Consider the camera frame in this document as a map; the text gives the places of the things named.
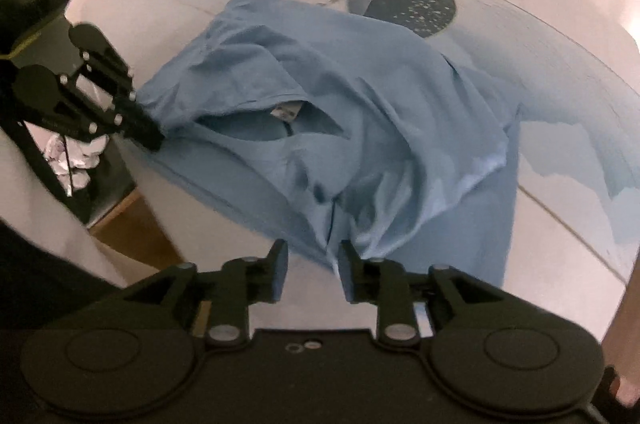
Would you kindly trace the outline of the light blue t-shirt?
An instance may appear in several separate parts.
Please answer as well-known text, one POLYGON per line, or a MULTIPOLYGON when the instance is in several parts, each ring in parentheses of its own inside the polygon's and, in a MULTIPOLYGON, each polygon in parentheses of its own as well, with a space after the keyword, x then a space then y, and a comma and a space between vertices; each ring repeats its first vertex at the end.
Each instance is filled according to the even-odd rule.
POLYGON ((521 100, 409 29, 294 0, 231 0, 138 93, 151 162, 328 267, 352 242, 411 272, 500 284, 521 100))

